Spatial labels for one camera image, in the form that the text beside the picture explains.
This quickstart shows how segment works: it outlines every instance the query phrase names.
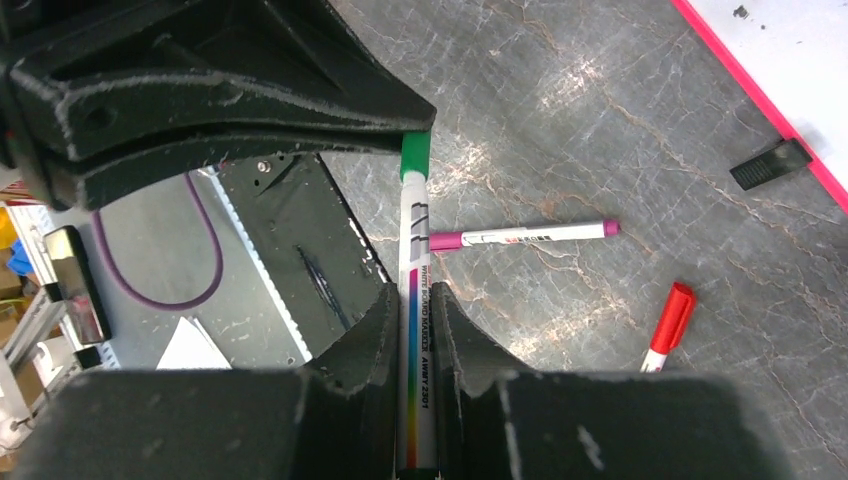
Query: red marker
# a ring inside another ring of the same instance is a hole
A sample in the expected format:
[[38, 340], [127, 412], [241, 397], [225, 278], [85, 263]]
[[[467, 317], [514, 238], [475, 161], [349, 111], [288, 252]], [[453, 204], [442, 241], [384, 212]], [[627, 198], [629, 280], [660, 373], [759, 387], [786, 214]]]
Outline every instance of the red marker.
[[682, 283], [674, 282], [640, 372], [662, 370], [668, 354], [680, 345], [693, 310], [695, 310], [695, 292]]

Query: marble countertop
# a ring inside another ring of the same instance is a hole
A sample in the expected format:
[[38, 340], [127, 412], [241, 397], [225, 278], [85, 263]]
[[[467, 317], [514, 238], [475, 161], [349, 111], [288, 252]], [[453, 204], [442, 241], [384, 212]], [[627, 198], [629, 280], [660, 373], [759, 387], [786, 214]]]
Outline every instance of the marble countertop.
[[[435, 231], [622, 223], [436, 257], [475, 322], [540, 369], [636, 370], [685, 282], [699, 305], [668, 368], [742, 385], [799, 478], [848, 475], [845, 213], [806, 170], [735, 184], [779, 136], [670, 4], [333, 3], [439, 109]], [[397, 159], [325, 159], [396, 271]]]

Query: marker with green cap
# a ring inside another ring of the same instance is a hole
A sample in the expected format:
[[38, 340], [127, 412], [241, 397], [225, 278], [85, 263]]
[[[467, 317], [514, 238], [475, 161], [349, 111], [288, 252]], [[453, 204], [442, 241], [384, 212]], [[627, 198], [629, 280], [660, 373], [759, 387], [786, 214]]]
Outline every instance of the marker with green cap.
[[403, 136], [400, 177], [400, 368], [396, 468], [401, 480], [438, 476], [430, 325], [430, 132]]

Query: red marker cap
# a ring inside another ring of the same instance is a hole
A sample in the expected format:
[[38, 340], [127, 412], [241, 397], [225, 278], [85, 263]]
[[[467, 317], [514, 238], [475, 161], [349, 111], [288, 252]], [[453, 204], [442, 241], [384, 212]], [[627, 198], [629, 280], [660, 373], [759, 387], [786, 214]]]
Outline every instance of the red marker cap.
[[651, 350], [668, 355], [680, 345], [689, 317], [695, 310], [695, 292], [682, 283], [674, 282], [668, 294], [660, 323], [651, 340]]

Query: green marker cap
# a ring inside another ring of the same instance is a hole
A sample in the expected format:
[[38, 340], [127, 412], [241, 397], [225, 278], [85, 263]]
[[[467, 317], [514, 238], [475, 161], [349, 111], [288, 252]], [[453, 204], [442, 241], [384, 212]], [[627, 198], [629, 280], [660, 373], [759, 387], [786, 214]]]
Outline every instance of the green marker cap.
[[430, 132], [412, 132], [403, 135], [400, 150], [400, 179], [406, 172], [419, 172], [430, 176]]

